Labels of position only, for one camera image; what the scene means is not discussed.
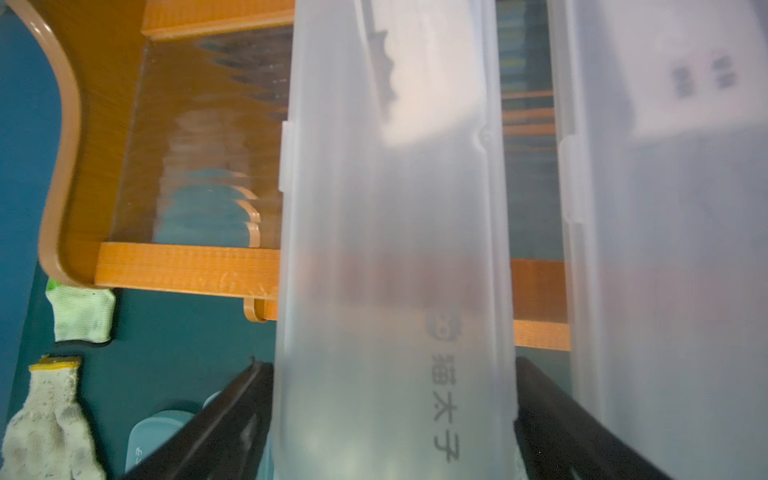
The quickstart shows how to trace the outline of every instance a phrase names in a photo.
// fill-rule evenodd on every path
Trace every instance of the white work glove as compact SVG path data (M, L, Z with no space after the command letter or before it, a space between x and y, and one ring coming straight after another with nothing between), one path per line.
M44 357L29 367L29 395L5 431L0 480L106 479L75 400L79 366L76 357Z

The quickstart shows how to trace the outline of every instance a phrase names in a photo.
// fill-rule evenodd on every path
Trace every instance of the wooden panel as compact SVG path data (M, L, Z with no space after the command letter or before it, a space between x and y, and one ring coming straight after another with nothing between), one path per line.
M36 35L55 70L62 94L62 139L40 228L45 271L68 285L93 286L99 245L109 234L146 38L139 28L143 0L12 0L30 30L48 30L68 59L76 88L61 60Z
M565 323L515 320L515 345L571 351L571 329Z
M563 262L515 259L515 318L567 322ZM144 290L277 300L280 251L103 243L96 283Z
M565 266L554 260L513 259L515 318L566 323Z
M509 93L502 93L502 100L516 100L518 98L542 98L552 97L554 92L552 90L540 90L540 91L513 91Z
M277 302L262 300L255 308L253 321L277 320ZM565 323L515 320L515 345L532 349L571 351L571 329Z
M294 0L147 0L141 32L167 40L293 23Z
M277 300L280 251L152 243L101 245L96 283Z
M554 124L527 124L505 125L504 135L509 137L521 137L523 135L554 135Z
M554 108L532 108L529 110L504 110L503 121L526 121L529 118L554 118Z

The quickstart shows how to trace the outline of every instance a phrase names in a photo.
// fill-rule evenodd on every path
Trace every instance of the dark blue wall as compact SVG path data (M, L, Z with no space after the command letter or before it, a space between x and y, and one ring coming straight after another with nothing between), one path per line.
M0 15L0 415L5 417L58 152L61 100L51 66L16 15ZM0 422L0 438L5 423Z

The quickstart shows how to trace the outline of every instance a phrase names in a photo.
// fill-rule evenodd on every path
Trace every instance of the light blue plastic tray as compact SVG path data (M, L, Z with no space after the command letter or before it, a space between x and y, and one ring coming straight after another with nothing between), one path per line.
M125 458L127 472L167 442L181 430L194 415L180 410L164 410L137 423L128 436L128 452Z

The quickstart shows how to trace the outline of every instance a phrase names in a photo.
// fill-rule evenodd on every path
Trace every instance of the frosted plastic case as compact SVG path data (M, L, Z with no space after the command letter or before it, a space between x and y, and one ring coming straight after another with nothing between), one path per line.
M765 478L766 3L549 13L574 394L673 478Z
M298 0L273 416L282 480L514 478L492 0Z

